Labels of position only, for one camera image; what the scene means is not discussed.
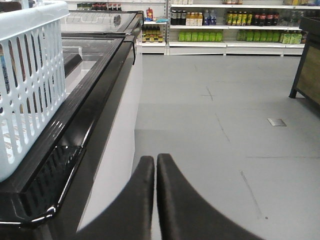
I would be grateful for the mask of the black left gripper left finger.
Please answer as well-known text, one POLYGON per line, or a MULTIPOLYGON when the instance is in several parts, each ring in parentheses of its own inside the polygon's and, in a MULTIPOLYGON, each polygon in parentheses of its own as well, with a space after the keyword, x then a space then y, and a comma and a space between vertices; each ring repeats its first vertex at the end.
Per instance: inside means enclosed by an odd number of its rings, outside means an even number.
POLYGON ((142 156, 113 202, 76 235, 76 240, 150 240, 155 162, 142 156))

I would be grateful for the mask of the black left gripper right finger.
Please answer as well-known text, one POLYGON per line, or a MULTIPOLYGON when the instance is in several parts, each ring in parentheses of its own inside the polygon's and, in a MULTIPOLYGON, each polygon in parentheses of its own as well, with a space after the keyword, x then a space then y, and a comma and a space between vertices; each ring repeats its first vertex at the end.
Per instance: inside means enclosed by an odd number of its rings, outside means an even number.
POLYGON ((157 209, 164 240, 258 240, 212 207, 188 182, 169 153, 157 156, 157 209))

